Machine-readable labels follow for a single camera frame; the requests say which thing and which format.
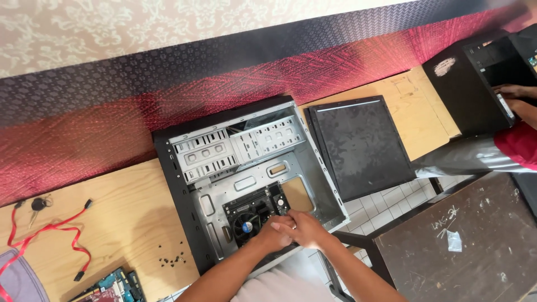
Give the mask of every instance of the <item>dark wooden table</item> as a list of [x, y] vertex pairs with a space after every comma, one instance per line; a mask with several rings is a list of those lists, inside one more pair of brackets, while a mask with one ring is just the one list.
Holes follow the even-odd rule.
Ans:
[[[445, 229], [459, 233], [462, 252], [448, 251]], [[507, 173], [481, 177], [374, 242], [411, 301], [519, 301], [537, 283], [537, 226]]]

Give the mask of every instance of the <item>key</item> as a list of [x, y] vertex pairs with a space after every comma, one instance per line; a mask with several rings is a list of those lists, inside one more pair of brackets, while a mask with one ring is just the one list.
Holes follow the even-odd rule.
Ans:
[[46, 200], [43, 198], [36, 198], [32, 202], [32, 218], [30, 219], [30, 224], [28, 225], [28, 229], [32, 227], [32, 224], [34, 223], [35, 219], [37, 218], [37, 214], [39, 211], [43, 210], [45, 207], [52, 206], [52, 202], [50, 200]]

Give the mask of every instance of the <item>black computer tower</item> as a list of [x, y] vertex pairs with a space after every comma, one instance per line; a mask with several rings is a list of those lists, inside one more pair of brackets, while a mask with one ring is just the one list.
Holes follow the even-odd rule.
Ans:
[[537, 86], [532, 66], [537, 65], [537, 48], [531, 50], [537, 42], [536, 26], [519, 33], [499, 30], [458, 41], [423, 64], [463, 137], [494, 133], [514, 124], [513, 112], [492, 87]]

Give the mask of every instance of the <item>person's leg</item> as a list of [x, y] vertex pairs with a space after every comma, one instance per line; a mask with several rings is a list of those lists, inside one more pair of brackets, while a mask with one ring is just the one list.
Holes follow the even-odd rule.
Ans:
[[417, 178], [473, 175], [487, 171], [535, 172], [513, 162], [492, 137], [476, 136], [448, 143], [412, 161]]

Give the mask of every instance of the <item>gray fabric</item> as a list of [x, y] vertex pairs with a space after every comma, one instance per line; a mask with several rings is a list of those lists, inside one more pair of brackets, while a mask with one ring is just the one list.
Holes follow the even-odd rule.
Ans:
[[[0, 267], [18, 252], [17, 249], [10, 249], [0, 255]], [[4, 271], [0, 277], [0, 284], [14, 302], [49, 302], [41, 282], [24, 257], [17, 259]]]
[[513, 162], [488, 136], [450, 142], [414, 160], [412, 167], [418, 178], [473, 175], [488, 171], [537, 172]]

